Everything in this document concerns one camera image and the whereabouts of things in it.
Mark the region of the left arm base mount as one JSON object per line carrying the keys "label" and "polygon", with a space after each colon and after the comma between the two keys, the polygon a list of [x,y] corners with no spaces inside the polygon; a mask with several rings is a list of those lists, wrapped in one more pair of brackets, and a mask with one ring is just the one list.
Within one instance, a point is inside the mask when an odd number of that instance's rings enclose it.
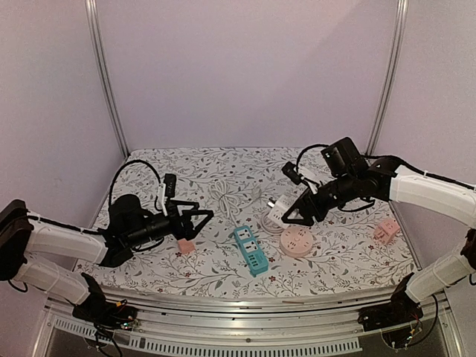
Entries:
{"label": "left arm base mount", "polygon": [[74,304],[72,316],[106,329],[129,329],[136,322],[138,309],[126,299],[118,303],[108,302],[97,281],[82,273],[89,295],[81,304]]}

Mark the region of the teal power strip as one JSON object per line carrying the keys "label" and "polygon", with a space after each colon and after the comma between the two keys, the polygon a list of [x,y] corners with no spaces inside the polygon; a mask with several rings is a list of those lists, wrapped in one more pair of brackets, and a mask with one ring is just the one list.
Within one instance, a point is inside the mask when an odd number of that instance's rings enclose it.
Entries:
{"label": "teal power strip", "polygon": [[234,229],[234,239],[244,257],[252,277],[268,271],[268,258],[248,226]]}

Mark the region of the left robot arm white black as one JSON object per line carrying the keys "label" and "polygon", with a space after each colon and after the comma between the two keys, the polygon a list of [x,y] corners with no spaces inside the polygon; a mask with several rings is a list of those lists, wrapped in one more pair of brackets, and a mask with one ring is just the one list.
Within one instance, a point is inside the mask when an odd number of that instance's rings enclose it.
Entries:
{"label": "left robot arm white black", "polygon": [[163,211],[152,213],[141,207],[137,196],[126,194],[109,206],[107,228],[88,231],[31,213],[24,201],[14,199],[1,210],[1,280],[23,281],[53,292],[81,304],[93,322],[103,323],[111,315],[110,306],[97,295],[90,295],[91,282],[36,254],[116,268],[148,242],[161,244],[168,235],[177,240],[195,239],[212,218],[213,211],[200,209],[197,202],[167,199]]}

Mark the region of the white cube socket adapter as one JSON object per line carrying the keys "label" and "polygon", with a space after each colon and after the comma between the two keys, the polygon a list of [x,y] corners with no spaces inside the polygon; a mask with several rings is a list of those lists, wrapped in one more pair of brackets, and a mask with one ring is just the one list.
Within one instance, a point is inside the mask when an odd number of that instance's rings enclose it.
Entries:
{"label": "white cube socket adapter", "polygon": [[283,222],[284,214],[294,204],[292,197],[283,194],[277,200],[269,199],[268,206],[271,210],[267,213],[267,218],[281,228],[288,228],[289,224]]}

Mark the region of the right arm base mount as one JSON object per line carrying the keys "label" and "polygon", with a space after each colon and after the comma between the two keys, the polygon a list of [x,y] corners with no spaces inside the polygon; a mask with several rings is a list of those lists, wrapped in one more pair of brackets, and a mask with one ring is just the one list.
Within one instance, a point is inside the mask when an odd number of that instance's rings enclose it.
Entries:
{"label": "right arm base mount", "polygon": [[412,301],[405,293],[407,283],[414,273],[410,273],[398,284],[388,303],[361,308],[358,311],[358,323],[365,332],[385,329],[403,323],[415,322],[415,327],[407,326],[384,332],[382,339],[390,348],[395,350],[406,348],[414,339],[414,334],[420,324],[423,312],[419,303]]}

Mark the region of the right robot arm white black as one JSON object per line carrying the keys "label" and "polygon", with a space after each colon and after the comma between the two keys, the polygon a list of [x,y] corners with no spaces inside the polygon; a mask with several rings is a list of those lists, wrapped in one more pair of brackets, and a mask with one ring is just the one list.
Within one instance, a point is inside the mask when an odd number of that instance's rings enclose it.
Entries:
{"label": "right robot arm white black", "polygon": [[445,287],[475,272],[475,187],[415,168],[393,155],[362,155],[351,138],[320,145],[333,180],[321,185],[308,178],[298,162],[288,162],[283,173],[307,188],[281,216],[284,224],[311,226],[322,222],[333,208],[343,209],[355,199],[415,205],[448,216],[468,227],[466,241],[429,267],[410,274],[397,286],[385,307],[390,324],[400,324],[414,307]]}

